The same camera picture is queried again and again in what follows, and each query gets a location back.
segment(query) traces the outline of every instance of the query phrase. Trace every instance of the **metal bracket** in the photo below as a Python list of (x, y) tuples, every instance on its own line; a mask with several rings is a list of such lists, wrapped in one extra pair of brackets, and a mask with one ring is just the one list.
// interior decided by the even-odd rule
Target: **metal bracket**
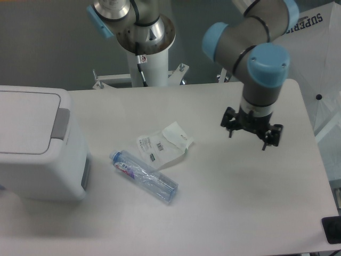
[(227, 76), (228, 71), (226, 69), (222, 69), (220, 75), (217, 75), (218, 83), (228, 83), (231, 79), (231, 76)]
[[(168, 72), (168, 86), (173, 85), (184, 85), (186, 81), (183, 79), (187, 71), (189, 70), (189, 66), (181, 63), (178, 68), (174, 71)], [(123, 83), (131, 83), (132, 79), (130, 74), (123, 75), (110, 75), (110, 76), (97, 76), (96, 71), (93, 70), (93, 75), (95, 79), (95, 85), (93, 89), (106, 89), (115, 87), (109, 86), (108, 84), (123, 84)]]

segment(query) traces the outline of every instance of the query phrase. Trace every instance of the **clear plastic bottle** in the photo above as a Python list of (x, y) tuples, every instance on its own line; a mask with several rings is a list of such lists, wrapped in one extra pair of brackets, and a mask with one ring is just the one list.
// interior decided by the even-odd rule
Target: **clear plastic bottle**
[(176, 182), (125, 150), (114, 151), (110, 158), (118, 171), (124, 172), (166, 203), (171, 202), (177, 191)]

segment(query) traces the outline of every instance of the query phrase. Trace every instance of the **bottle label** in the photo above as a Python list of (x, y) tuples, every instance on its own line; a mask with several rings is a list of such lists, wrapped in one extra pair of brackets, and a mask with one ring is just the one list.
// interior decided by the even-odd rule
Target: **bottle label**
[(117, 163), (115, 163), (115, 167), (118, 170), (124, 172), (126, 175), (135, 179), (133, 170), (129, 166), (127, 166), (125, 163), (117, 162)]

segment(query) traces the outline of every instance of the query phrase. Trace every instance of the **white paper packet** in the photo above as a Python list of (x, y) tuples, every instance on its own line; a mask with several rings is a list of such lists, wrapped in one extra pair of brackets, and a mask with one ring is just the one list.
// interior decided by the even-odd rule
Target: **white paper packet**
[(177, 122), (136, 140), (142, 159), (155, 169), (182, 156), (193, 143)]

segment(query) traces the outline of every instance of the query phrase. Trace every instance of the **white table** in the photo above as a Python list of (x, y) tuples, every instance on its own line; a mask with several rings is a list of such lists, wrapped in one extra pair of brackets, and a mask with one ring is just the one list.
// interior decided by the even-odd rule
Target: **white table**
[[(72, 92), (93, 154), (78, 204), (0, 192), (0, 255), (276, 255), (341, 249), (321, 218), (337, 215), (299, 87), (286, 81), (271, 123), (280, 146), (220, 127), (239, 109), (242, 85)], [(135, 138), (178, 121), (194, 136), (185, 159), (163, 172), (179, 184), (171, 205), (114, 171), (108, 158)]]

